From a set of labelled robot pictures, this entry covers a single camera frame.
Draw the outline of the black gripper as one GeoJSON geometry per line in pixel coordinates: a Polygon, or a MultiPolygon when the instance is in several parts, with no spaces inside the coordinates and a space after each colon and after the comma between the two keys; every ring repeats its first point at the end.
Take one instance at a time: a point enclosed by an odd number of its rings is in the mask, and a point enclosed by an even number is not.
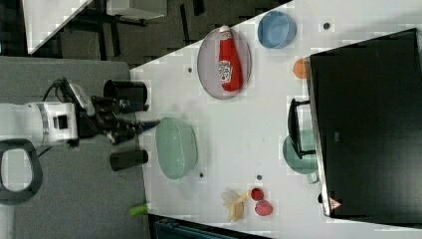
{"type": "Polygon", "coordinates": [[[77,138],[69,141],[70,145],[79,145],[81,139],[93,138],[105,134],[111,144],[120,144],[135,138],[160,124],[160,120],[126,120],[117,119],[111,127],[100,125],[97,113],[128,114],[146,112],[149,105],[128,100],[108,97],[89,97],[77,84],[69,83],[71,103],[75,106],[77,121],[77,138]]]}

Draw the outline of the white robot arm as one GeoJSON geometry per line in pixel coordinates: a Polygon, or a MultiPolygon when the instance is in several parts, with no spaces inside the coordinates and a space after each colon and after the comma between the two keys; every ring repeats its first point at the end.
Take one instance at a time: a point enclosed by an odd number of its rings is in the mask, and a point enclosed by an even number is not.
{"type": "Polygon", "coordinates": [[[154,120],[122,119],[122,114],[141,112],[148,105],[110,97],[88,96],[84,89],[62,78],[49,89],[58,98],[23,105],[1,105],[1,139],[27,139],[34,146],[67,143],[105,135],[110,143],[119,144],[159,125],[154,120]]]}

